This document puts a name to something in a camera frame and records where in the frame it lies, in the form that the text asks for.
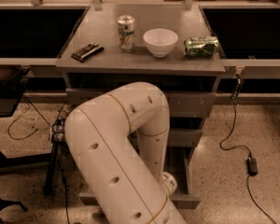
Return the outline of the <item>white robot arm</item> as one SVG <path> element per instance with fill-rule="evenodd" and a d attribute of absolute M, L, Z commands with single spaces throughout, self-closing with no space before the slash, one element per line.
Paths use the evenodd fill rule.
<path fill-rule="evenodd" d="M 74 161 L 110 224 L 187 224 L 163 171 L 170 111 L 146 82 L 124 85 L 79 105 L 65 121 Z"/>

